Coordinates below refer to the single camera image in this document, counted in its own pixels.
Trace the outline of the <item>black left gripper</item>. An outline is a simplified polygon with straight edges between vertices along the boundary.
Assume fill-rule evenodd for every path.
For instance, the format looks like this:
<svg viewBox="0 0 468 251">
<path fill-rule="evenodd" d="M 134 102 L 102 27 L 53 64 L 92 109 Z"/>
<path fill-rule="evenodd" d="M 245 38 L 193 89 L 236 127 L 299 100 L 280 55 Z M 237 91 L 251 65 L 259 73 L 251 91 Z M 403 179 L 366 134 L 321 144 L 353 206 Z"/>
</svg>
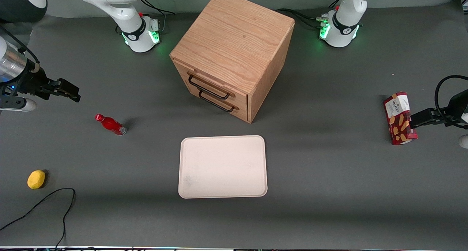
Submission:
<svg viewBox="0 0 468 251">
<path fill-rule="evenodd" d="M 453 126 L 467 130 L 467 104 L 468 91 L 462 91 L 454 95 L 446 107 L 439 106 L 439 91 L 435 91 L 436 110 L 423 110 L 411 115 L 410 127 L 416 129 L 422 126 L 438 124 L 438 113 L 445 127 Z"/>
</svg>

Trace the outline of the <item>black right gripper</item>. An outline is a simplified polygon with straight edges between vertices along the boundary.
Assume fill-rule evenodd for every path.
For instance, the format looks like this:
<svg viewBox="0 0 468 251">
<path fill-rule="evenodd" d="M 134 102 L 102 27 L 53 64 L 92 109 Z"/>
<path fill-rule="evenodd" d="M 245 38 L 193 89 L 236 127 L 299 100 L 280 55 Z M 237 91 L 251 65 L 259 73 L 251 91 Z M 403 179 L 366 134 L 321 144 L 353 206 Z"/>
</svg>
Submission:
<svg viewBox="0 0 468 251">
<path fill-rule="evenodd" d="M 79 91 L 80 88 L 65 79 L 49 79 L 42 68 L 36 73 L 32 73 L 28 68 L 23 71 L 7 68 L 7 97 L 18 96 L 20 93 L 48 100 L 51 95 L 55 95 L 78 103 L 81 98 Z"/>
</svg>

